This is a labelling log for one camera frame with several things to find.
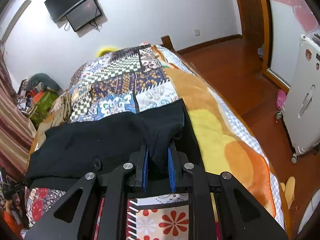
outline striped curtain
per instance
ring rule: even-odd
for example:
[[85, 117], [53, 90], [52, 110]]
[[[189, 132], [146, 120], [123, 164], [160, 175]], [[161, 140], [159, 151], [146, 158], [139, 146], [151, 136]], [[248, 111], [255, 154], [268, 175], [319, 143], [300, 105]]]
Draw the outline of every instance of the striped curtain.
[[17, 108], [16, 93], [0, 50], [0, 166], [20, 181], [27, 168], [29, 150], [36, 130]]

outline wooden floor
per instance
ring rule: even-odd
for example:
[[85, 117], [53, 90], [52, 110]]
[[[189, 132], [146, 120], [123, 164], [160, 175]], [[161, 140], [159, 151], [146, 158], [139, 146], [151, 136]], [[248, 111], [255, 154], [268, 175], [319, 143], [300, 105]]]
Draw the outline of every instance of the wooden floor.
[[201, 76], [238, 112], [250, 127], [281, 182], [296, 179], [290, 208], [292, 234], [297, 235], [303, 213], [320, 188], [320, 154], [291, 163], [292, 149], [282, 120], [275, 119], [278, 88], [261, 75], [257, 49], [242, 39], [225, 41], [183, 54]]

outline silver screw head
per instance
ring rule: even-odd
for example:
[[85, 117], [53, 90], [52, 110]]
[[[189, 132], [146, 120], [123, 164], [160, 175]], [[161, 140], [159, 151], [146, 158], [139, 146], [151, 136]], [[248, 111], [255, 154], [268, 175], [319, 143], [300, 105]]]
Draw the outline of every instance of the silver screw head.
[[231, 179], [232, 175], [230, 172], [225, 171], [224, 173], [222, 173], [222, 177], [224, 179]]
[[89, 179], [93, 179], [94, 176], [95, 174], [93, 172], [88, 172], [84, 177], [89, 180]]
[[194, 168], [194, 165], [193, 165], [193, 163], [185, 163], [185, 164], [184, 164], [184, 167], [185, 167], [186, 169], [188, 169], [188, 170], [191, 170], [191, 169]]
[[124, 168], [125, 170], [130, 170], [132, 167], [133, 167], [133, 164], [132, 164], [132, 163], [125, 163], [125, 164], [123, 164], [123, 168]]

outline sticker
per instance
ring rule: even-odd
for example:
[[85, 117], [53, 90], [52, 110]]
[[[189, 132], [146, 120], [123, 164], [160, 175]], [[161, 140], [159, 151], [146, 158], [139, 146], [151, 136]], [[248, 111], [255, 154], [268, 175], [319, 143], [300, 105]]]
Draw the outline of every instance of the sticker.
[[309, 49], [306, 49], [306, 58], [307, 58], [308, 61], [311, 60], [311, 56], [312, 56], [311, 51]]

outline wooden door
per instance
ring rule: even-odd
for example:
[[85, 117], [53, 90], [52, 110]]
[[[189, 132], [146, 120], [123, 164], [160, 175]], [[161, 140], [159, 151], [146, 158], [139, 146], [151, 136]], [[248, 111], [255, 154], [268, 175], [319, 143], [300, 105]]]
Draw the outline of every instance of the wooden door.
[[264, 42], [261, 0], [237, 0], [244, 39], [262, 46]]

